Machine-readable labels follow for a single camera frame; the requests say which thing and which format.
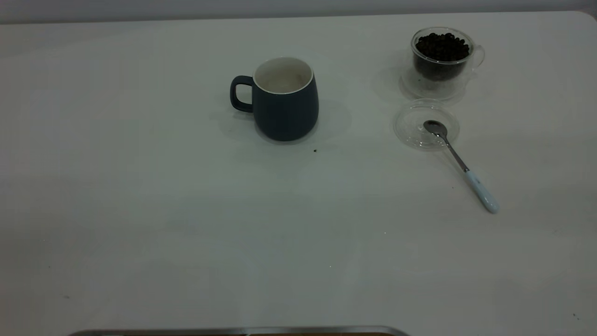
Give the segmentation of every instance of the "white wall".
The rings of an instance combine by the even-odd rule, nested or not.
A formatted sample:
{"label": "white wall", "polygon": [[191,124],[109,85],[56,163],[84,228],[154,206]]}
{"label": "white wall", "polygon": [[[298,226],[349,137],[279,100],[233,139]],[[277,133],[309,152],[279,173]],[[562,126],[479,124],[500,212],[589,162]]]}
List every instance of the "white wall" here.
{"label": "white wall", "polygon": [[578,10],[597,0],[0,0],[0,23]]}

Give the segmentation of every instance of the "light blue spoon handle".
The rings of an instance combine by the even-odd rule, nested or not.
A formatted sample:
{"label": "light blue spoon handle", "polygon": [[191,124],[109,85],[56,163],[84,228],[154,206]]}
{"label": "light blue spoon handle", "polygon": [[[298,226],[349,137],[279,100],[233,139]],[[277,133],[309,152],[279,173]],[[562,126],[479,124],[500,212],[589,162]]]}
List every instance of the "light blue spoon handle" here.
{"label": "light blue spoon handle", "polygon": [[500,205],[497,204],[497,201],[493,196],[485,189],[485,186],[479,181],[479,178],[473,173],[471,170],[464,174],[466,179],[469,180],[470,185],[473,187],[473,190],[479,196],[483,205],[489,210],[491,213],[497,213],[500,210]]}

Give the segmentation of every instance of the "spoon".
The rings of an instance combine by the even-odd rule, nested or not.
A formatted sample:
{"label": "spoon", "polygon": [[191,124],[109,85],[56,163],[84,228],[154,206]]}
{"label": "spoon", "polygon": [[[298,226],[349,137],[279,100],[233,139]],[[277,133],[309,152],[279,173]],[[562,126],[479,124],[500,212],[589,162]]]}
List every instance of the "spoon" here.
{"label": "spoon", "polygon": [[466,179],[469,180],[471,186],[473,187],[473,190],[475,190],[475,192],[477,193],[477,196],[479,197],[481,202],[483,202],[483,205],[487,208],[487,210],[489,210],[489,212],[497,213],[498,210],[500,210],[500,205],[497,204],[496,199],[493,198],[493,196],[489,193],[489,191],[487,191],[487,189],[485,189],[485,186],[483,186],[481,184],[481,182],[479,181],[479,178],[475,175],[475,173],[473,173],[464,164],[464,161],[462,161],[462,159],[458,156],[458,154],[456,154],[456,151],[454,150],[454,148],[452,148],[452,145],[450,145],[450,143],[448,142],[448,130],[446,129],[444,124],[440,123],[439,121],[435,121],[435,120],[427,120],[423,123],[423,127],[425,127],[425,129],[429,133],[433,133],[435,136],[441,138],[445,142],[446,146],[448,147],[450,152],[452,152],[452,155],[456,159],[456,162],[458,162],[458,165],[460,166],[460,168],[462,168],[462,170],[464,170],[464,175],[466,176]]}

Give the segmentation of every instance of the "table surface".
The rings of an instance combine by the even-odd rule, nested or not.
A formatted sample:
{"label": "table surface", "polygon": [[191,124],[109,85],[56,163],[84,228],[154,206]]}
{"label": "table surface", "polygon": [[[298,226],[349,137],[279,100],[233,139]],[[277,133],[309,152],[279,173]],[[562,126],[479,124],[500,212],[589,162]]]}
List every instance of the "table surface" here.
{"label": "table surface", "polygon": [[[450,26],[487,52],[459,154],[398,141],[399,59]],[[595,335],[597,22],[481,13],[0,26],[0,333],[386,325]],[[229,103],[297,56],[316,130]],[[248,91],[239,89],[241,98]]]}

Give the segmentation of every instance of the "black beans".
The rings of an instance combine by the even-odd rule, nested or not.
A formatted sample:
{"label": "black beans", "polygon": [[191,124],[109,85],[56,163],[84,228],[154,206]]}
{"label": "black beans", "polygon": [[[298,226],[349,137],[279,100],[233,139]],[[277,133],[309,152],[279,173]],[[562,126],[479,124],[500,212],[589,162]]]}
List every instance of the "black beans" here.
{"label": "black beans", "polygon": [[[464,39],[452,33],[438,35],[431,33],[418,39],[417,50],[426,57],[440,62],[455,62],[469,55],[470,47]],[[432,81],[446,81],[456,77],[466,62],[457,64],[438,64],[415,55],[414,66],[425,78]]]}

